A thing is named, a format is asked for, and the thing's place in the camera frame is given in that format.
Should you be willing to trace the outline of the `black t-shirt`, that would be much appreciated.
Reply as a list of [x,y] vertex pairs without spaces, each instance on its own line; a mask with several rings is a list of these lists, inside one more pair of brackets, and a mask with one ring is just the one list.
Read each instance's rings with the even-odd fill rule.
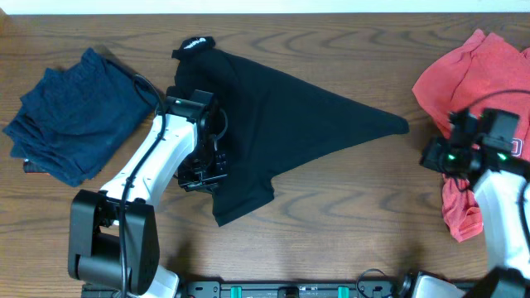
[[404,118],[331,93],[306,81],[232,55],[211,36],[174,50],[179,61],[167,95],[212,93],[224,110],[219,140],[228,175],[213,194],[219,226],[274,199],[272,178],[309,161],[381,137],[406,134]]

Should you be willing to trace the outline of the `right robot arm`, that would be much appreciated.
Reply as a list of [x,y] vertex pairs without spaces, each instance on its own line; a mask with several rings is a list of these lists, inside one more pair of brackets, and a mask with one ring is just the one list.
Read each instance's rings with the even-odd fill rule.
[[432,273],[407,274],[397,297],[527,297],[529,295],[529,163],[512,156],[519,117],[487,108],[449,116],[448,138],[434,137],[421,166],[466,179],[483,220],[488,272],[465,289]]

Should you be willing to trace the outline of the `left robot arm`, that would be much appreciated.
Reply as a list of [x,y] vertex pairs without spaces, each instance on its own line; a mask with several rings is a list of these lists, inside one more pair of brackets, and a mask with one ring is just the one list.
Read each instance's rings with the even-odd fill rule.
[[156,210],[172,180],[212,193],[226,178],[219,139],[228,128],[216,97],[196,90],[168,96],[126,166],[70,207],[68,273],[83,297],[177,297],[180,278],[160,263]]

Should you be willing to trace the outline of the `red t-shirt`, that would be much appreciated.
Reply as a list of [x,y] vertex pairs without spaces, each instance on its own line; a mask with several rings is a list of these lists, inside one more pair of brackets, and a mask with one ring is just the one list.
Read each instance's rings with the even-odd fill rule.
[[475,116],[485,108],[519,115],[511,154],[529,159],[529,49],[518,50],[494,33],[476,30],[462,46],[442,56],[419,77],[412,92],[444,137],[450,136],[449,113],[470,107]]

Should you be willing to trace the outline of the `folded navy blue garment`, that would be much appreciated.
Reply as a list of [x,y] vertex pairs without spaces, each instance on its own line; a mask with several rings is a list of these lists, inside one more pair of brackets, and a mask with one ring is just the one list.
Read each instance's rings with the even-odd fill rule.
[[157,106],[157,93],[87,49],[67,70],[46,70],[3,129],[13,158],[76,187],[94,178]]

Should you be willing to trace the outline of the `dark folded garment under stack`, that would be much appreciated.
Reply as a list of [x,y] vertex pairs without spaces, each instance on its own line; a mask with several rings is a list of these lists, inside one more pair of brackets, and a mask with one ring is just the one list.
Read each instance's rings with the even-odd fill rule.
[[25,159],[22,164],[22,169],[26,174],[45,174],[48,175],[48,171],[43,169],[41,166]]

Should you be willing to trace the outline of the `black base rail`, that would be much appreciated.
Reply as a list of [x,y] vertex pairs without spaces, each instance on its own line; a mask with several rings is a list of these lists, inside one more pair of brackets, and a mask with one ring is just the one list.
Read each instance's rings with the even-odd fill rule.
[[371,279],[342,283],[226,283],[194,281],[175,291],[148,292],[145,297],[166,298],[393,298],[409,297],[410,281]]

